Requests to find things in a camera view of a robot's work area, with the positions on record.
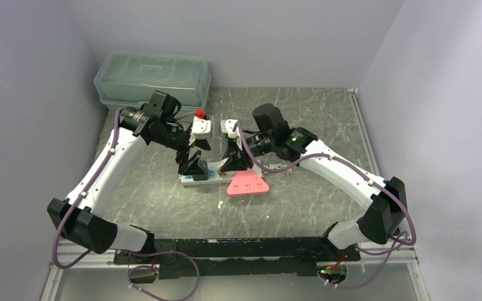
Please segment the pink triangular power strip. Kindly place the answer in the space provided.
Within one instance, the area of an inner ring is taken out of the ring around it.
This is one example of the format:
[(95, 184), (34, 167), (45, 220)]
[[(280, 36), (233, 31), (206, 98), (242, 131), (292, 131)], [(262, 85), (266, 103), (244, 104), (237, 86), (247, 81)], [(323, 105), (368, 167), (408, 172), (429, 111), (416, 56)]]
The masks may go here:
[(227, 188), (227, 195), (230, 197), (253, 196), (267, 194), (269, 191), (270, 186), (258, 172), (246, 170), (234, 175)]

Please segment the white multicolour power strip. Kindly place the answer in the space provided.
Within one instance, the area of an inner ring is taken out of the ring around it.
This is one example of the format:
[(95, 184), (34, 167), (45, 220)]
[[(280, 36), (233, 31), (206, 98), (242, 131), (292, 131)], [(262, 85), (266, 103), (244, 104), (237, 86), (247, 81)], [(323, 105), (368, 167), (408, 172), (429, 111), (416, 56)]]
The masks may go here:
[(258, 189), (267, 184), (264, 181), (262, 170), (255, 166), (244, 171), (219, 171), (220, 162), (198, 161), (191, 164), (180, 165), (179, 179), (184, 187), (206, 184), (231, 184), (234, 187), (255, 186)]

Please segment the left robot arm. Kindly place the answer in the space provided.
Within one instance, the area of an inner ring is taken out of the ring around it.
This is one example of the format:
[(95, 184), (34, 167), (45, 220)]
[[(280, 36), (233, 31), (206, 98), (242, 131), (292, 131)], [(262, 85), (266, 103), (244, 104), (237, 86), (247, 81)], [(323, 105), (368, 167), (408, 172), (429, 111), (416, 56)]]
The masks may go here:
[(47, 211), (56, 227), (56, 239), (64, 238), (97, 254), (107, 250), (129, 250), (139, 263), (154, 258), (154, 234), (137, 226), (119, 225), (104, 219), (111, 197), (130, 166), (150, 144), (176, 151), (180, 172), (207, 167), (200, 151), (189, 155), (192, 147), (210, 150), (212, 122), (200, 109), (190, 113), (193, 122), (187, 128), (176, 114), (181, 103), (173, 96), (154, 91), (140, 108), (117, 110), (114, 128), (98, 158), (79, 184), (59, 200), (50, 201)]

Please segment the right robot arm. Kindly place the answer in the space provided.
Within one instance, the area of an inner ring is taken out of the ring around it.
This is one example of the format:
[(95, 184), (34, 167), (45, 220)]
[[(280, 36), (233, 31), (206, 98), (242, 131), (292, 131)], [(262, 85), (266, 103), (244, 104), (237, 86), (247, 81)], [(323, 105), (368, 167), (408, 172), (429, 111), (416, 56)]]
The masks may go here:
[[(330, 149), (314, 133), (290, 127), (281, 111), (270, 103), (252, 112), (258, 130), (244, 130), (239, 121), (222, 120), (221, 131), (228, 146), (219, 171), (244, 171), (258, 166), (269, 173), (286, 172), (294, 166), (307, 169), (341, 189), (363, 210), (346, 221), (330, 226), (321, 242), (321, 253), (336, 260), (345, 248), (363, 241), (384, 245), (408, 217), (405, 184), (397, 177), (387, 180), (370, 174)], [(257, 157), (274, 153), (290, 165), (273, 170)]]

